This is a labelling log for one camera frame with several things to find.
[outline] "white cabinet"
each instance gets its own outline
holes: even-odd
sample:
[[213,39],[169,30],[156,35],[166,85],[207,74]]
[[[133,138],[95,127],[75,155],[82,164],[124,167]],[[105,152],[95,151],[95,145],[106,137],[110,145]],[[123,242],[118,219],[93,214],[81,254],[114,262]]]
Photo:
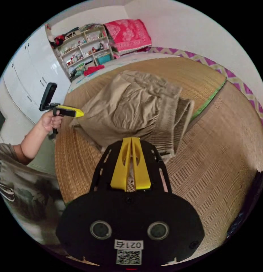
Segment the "white cabinet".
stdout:
[[63,103],[71,82],[51,48],[44,26],[29,37],[27,45],[29,56],[41,80],[45,85],[49,82],[58,85],[52,102]]
[[58,85],[52,102],[61,104],[71,84],[50,46],[44,26],[20,47],[3,77],[13,102],[34,123],[43,114],[39,107],[47,84]]
[[27,50],[27,42],[24,43],[14,55],[13,66],[24,89],[28,92],[35,103],[40,105],[46,84],[41,80],[40,75],[30,59]]
[[23,88],[12,62],[6,68],[3,78],[14,104],[36,124],[43,113]]

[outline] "black handle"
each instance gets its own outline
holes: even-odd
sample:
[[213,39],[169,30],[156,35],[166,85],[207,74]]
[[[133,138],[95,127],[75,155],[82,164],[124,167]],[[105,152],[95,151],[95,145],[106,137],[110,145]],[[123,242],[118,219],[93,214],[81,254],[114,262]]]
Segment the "black handle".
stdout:
[[[54,107],[53,108],[53,115],[54,116],[57,116],[57,108],[56,107]],[[53,133],[56,135],[56,134],[58,134],[58,130],[56,129],[56,128],[53,128]]]

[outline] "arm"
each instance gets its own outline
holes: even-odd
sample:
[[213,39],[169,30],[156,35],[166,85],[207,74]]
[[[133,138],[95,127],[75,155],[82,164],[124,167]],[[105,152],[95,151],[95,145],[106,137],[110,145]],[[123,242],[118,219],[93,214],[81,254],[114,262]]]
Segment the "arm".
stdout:
[[46,112],[21,144],[13,146],[20,163],[28,165],[35,158],[48,133],[53,128],[60,128],[62,118],[62,116],[53,116],[53,111]]

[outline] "gray t-shirt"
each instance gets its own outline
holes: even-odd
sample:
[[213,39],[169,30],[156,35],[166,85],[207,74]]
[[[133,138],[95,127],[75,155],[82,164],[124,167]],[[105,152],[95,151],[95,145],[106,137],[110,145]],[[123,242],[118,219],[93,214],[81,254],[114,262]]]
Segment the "gray t-shirt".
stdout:
[[43,245],[60,244],[55,231],[65,204],[57,179],[19,163],[10,144],[0,144],[0,194],[29,236]]

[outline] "qr code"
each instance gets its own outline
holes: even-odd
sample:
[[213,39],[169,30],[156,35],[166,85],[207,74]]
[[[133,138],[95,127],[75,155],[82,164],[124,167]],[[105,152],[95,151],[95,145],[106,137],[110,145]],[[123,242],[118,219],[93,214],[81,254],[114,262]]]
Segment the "qr code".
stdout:
[[118,249],[116,264],[140,265],[142,264],[142,251]]

